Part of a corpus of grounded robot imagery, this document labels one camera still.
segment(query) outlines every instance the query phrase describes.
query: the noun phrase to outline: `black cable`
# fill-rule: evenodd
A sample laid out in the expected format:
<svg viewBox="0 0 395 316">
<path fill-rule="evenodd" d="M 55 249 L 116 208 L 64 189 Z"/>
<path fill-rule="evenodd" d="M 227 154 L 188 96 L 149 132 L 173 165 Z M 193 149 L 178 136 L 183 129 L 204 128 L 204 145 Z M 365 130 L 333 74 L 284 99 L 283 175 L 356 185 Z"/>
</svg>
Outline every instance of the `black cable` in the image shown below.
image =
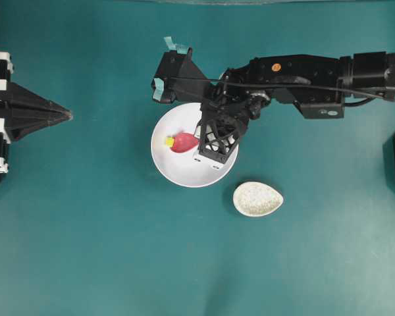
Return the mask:
<svg viewBox="0 0 395 316">
<path fill-rule="evenodd" d="M 278 89 L 278 88 L 304 88 L 304 89 L 314 89 L 314 90 L 328 90 L 328 91 L 338 91 L 338 92 L 346 92 L 357 95 L 363 95 L 365 97 L 371 97 L 373 99 L 381 99 L 385 101 L 395 102 L 393 100 L 387 100 L 382 95 L 377 95 L 365 91 L 346 89 L 346 88 L 335 88 L 335 87 L 326 87 L 326 86 L 314 86 L 310 84 L 239 84 L 236 82 L 227 82 L 224 80 L 218 79 L 200 79 L 200 78 L 179 78 L 179 77 L 171 77 L 171 79 L 175 80 L 193 80 L 193 81 L 202 81 L 202 82 L 218 82 L 221 84 L 226 84 L 227 86 L 235 86 L 235 87 L 243 87 L 243 88 L 253 88 L 253 89 Z"/>
<path fill-rule="evenodd" d="M 374 99 L 372 97 L 366 97 L 364 100 L 358 102 L 344 103 L 345 107 L 359 107 L 361 105 L 365 105 L 368 102 L 372 102 Z"/>
</svg>

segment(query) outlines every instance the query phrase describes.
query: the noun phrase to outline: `small white dish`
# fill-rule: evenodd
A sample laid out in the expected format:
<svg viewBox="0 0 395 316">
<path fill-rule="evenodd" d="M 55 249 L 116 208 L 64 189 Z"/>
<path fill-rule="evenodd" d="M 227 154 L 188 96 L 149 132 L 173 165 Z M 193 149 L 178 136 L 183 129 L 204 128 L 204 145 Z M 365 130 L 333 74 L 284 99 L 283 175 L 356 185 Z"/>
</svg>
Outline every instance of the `small white dish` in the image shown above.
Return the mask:
<svg viewBox="0 0 395 316">
<path fill-rule="evenodd" d="M 260 182 L 245 182 L 239 185 L 232 200 L 237 211 L 250 217 L 271 214 L 284 203 L 284 198 L 278 191 Z"/>
<path fill-rule="evenodd" d="M 180 132 L 194 134 L 202 113 L 200 103 L 179 105 L 158 121 L 151 139 L 151 154 L 159 172 L 171 182 L 188 188 L 209 186 L 222 179 L 236 162 L 238 146 L 231 153 L 224 167 L 215 170 L 208 164 L 194 161 L 193 154 L 197 148 L 185 153 L 174 153 L 165 145 L 167 136 L 175 136 Z"/>
</svg>

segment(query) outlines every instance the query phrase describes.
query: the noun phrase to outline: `teal tape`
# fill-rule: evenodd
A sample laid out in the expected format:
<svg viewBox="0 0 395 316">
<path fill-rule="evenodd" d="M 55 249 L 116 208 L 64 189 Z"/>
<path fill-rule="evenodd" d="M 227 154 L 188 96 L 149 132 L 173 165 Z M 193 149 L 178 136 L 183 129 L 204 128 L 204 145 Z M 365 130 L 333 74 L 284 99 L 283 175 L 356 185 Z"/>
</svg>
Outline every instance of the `teal tape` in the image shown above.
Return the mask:
<svg viewBox="0 0 395 316">
<path fill-rule="evenodd" d="M 177 51 L 179 54 L 187 54 L 189 47 L 182 44 L 174 44 L 172 42 L 171 36 L 167 36 L 164 38 L 166 45 L 169 47 L 171 51 Z"/>
<path fill-rule="evenodd" d="M 160 78 L 154 78 L 153 81 L 155 82 L 155 91 L 153 92 L 152 98 L 160 101 L 164 92 L 164 81 Z"/>
</svg>

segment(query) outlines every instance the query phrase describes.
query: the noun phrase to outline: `speckled white dish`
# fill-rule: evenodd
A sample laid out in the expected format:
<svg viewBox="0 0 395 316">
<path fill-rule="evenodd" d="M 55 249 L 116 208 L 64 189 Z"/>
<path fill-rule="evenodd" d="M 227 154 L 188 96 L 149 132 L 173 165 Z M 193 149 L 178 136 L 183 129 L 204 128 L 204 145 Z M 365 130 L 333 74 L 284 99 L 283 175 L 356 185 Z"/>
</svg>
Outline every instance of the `speckled white dish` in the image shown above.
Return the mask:
<svg viewBox="0 0 395 316">
<path fill-rule="evenodd" d="M 271 214 L 284 203 L 284 198 L 278 191 L 260 182 L 239 185 L 232 199 L 237 211 L 251 217 Z"/>
</svg>

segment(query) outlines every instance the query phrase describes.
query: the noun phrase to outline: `white plate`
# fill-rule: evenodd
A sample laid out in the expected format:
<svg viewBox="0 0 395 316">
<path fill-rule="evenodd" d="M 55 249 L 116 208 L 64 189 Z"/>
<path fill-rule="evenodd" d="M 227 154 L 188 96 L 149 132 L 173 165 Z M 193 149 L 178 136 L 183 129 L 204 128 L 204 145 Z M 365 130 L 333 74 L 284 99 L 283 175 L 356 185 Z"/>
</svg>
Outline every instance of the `white plate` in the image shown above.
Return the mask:
<svg viewBox="0 0 395 316">
<path fill-rule="evenodd" d="M 260 182 L 239 185 L 232 200 L 237 211 L 251 217 L 271 214 L 284 203 L 284 198 L 278 191 Z"/>
<path fill-rule="evenodd" d="M 165 145 L 167 136 L 175 136 L 180 132 L 194 134 L 201 115 L 200 103 L 179 105 L 161 117 L 152 133 L 151 154 L 155 166 L 165 178 L 179 186 L 200 188 L 214 184 L 222 179 L 236 162 L 238 146 L 224 167 L 215 170 L 205 163 L 193 160 L 197 148 L 186 153 L 174 153 Z"/>
</svg>

